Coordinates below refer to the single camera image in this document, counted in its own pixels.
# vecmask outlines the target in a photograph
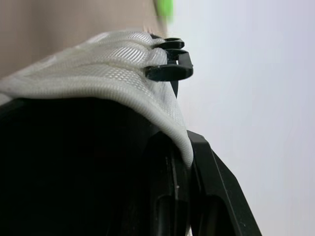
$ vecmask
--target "green object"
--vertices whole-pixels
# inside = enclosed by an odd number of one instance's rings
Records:
[[[165,20],[171,20],[173,16],[173,0],[156,0],[157,14]]]

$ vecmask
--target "beige wall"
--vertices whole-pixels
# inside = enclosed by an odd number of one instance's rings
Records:
[[[104,31],[165,36],[153,0],[0,0],[0,78]]]

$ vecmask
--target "black object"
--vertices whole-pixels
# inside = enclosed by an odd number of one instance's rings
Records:
[[[156,45],[157,48],[162,49],[182,49],[185,43],[180,38],[166,38],[165,43]]]
[[[155,47],[163,48],[167,53],[167,65],[148,66],[145,75],[153,81],[179,81],[193,74],[193,65],[189,53],[181,50],[185,43],[179,38],[168,38],[166,42]]]
[[[191,170],[191,228],[194,236],[260,236],[241,187],[209,143],[188,131],[194,151]]]
[[[194,236],[261,235],[200,135],[189,132],[187,170],[166,135],[112,101],[16,99],[0,131],[1,235],[184,236],[189,224]]]
[[[193,67],[189,53],[181,49],[166,49],[167,65],[148,66],[145,75],[153,81],[178,81],[190,77]]]
[[[172,141],[157,133],[145,160],[150,188],[150,236],[184,236],[189,225],[189,179]]]

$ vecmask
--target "white mesh fabric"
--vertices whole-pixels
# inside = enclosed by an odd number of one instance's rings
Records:
[[[167,64],[164,42],[146,32],[107,32],[0,80],[0,105],[13,98],[97,97],[126,105],[168,135],[192,164],[192,147],[169,82],[153,82],[143,68]]]

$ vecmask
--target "white wall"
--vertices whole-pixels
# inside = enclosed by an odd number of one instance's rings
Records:
[[[188,129],[237,177],[264,236],[313,236],[315,1],[175,0]]]

